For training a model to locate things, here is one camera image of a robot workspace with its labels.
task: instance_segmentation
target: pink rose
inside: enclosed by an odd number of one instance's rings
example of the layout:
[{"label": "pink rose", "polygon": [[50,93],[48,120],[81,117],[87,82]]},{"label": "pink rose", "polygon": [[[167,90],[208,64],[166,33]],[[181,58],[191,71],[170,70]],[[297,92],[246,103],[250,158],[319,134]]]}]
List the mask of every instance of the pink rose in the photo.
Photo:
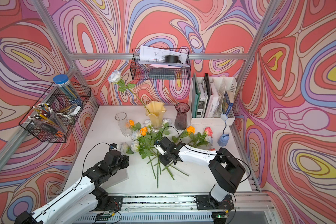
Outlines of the pink rose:
[{"label": "pink rose", "polygon": [[212,132],[212,129],[210,129],[209,127],[207,127],[205,130],[204,130],[204,133],[206,133],[208,136],[212,137],[213,135],[213,132]]}]

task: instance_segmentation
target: purple glass vase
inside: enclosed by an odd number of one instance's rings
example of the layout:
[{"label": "purple glass vase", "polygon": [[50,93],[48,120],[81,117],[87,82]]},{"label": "purple glass vase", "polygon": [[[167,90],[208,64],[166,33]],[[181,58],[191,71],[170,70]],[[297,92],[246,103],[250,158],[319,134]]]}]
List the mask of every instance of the purple glass vase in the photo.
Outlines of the purple glass vase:
[{"label": "purple glass vase", "polygon": [[184,102],[176,104],[175,109],[177,110],[177,116],[175,117],[174,126],[178,130],[184,130],[185,128],[187,128],[187,112],[189,111],[189,108],[189,105]]}]

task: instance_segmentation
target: orange rose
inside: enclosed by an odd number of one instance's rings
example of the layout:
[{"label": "orange rose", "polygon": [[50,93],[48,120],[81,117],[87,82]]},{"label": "orange rose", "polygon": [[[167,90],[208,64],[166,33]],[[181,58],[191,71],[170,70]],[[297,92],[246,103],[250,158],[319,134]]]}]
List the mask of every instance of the orange rose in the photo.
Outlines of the orange rose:
[{"label": "orange rose", "polygon": [[189,126],[188,128],[187,128],[187,132],[188,132],[188,134],[190,134],[190,133],[195,133],[195,128],[193,128],[192,126]]},{"label": "orange rose", "polygon": [[148,128],[147,127],[141,128],[139,132],[141,133],[142,136],[145,136],[148,132]]}]

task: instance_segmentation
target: jar of pencils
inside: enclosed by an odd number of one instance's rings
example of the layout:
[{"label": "jar of pencils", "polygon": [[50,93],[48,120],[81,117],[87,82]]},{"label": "jar of pencils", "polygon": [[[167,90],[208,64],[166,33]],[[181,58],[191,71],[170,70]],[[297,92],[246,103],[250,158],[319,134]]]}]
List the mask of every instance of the jar of pencils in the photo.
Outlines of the jar of pencils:
[{"label": "jar of pencils", "polygon": [[53,78],[54,83],[60,88],[60,90],[67,96],[68,100],[72,104],[82,105],[82,99],[77,90],[73,87],[71,81],[65,74],[58,74]]}]

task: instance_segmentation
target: blue lid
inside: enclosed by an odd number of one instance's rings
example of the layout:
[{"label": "blue lid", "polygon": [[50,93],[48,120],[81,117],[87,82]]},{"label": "blue lid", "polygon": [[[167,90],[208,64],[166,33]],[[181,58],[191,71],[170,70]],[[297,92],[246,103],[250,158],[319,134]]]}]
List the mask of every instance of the blue lid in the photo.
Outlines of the blue lid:
[{"label": "blue lid", "polygon": [[58,74],[53,78],[53,80],[56,84],[62,84],[68,81],[68,77],[65,74]]}]

